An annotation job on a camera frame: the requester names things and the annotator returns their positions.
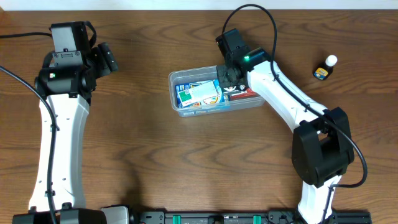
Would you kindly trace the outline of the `red Panadol ActiFast box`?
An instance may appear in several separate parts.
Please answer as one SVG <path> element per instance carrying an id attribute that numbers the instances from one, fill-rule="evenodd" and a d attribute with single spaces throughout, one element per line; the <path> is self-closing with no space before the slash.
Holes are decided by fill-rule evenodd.
<path id="1" fill-rule="evenodd" d="M 257 97 L 257 96 L 258 96 L 258 94 L 256 92 L 254 92 L 250 88 L 248 88 L 245 91 L 240 91 L 239 93 L 234 93 L 234 94 L 230 95 L 229 100 L 234 101 L 234 100 L 241 100 L 241 99 L 252 98 L 252 97 Z"/>

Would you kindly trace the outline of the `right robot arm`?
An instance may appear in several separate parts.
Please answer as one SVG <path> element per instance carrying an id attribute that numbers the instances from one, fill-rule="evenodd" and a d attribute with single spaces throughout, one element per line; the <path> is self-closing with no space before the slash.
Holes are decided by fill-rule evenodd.
<path id="1" fill-rule="evenodd" d="M 220 47 L 225 65 L 217 69 L 222 87 L 245 86 L 263 97 L 293 133 L 292 164 L 303 181 L 298 212 L 307 223 L 331 214 L 334 189 L 354 161 L 347 114 L 327 109 L 296 87 L 262 48 Z"/>

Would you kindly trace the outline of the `blue medicine box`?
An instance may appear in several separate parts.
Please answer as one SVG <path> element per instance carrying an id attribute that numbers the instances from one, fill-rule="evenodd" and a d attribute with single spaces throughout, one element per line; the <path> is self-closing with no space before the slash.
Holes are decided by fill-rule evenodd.
<path id="1" fill-rule="evenodd" d="M 204 105 L 212 105 L 212 104 L 217 104 L 217 103 L 222 103 L 224 102 L 224 96 L 223 96 L 223 92 L 221 90 L 220 84 L 218 80 L 213 80 L 215 85 L 216 85 L 216 89 L 218 91 L 218 96 L 216 98 L 212 98 L 211 100 L 205 100 L 202 101 L 201 103 L 197 103 L 195 105 L 191 105 L 188 107 L 194 107 L 194 106 L 204 106 Z M 179 105 L 179 100 L 177 99 L 177 106 L 179 108 L 181 108 L 181 106 Z"/>

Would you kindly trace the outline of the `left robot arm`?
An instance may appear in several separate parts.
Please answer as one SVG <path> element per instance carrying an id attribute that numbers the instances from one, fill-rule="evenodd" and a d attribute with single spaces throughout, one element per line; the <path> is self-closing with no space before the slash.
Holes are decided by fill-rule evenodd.
<path id="1" fill-rule="evenodd" d="M 118 70 L 107 43 L 94 48 L 57 45 L 35 79 L 42 139 L 28 212 L 13 223 L 129 223 L 124 206 L 86 208 L 82 183 L 83 135 L 96 79 Z"/>

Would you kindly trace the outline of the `dark green square packet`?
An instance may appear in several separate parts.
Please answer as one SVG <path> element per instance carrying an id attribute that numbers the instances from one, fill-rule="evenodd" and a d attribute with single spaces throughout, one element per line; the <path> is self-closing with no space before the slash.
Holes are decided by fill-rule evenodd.
<path id="1" fill-rule="evenodd" d="M 245 90 L 246 90 L 245 85 L 236 85 L 236 86 L 224 87 L 223 93 L 239 93 Z"/>

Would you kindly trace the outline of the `white green medicine box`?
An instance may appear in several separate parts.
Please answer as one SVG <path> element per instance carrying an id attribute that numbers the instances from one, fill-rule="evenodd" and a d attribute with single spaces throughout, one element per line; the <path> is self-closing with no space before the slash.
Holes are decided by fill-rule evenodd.
<path id="1" fill-rule="evenodd" d="M 213 80 L 186 83 L 175 86 L 179 105 L 184 108 L 218 96 Z"/>

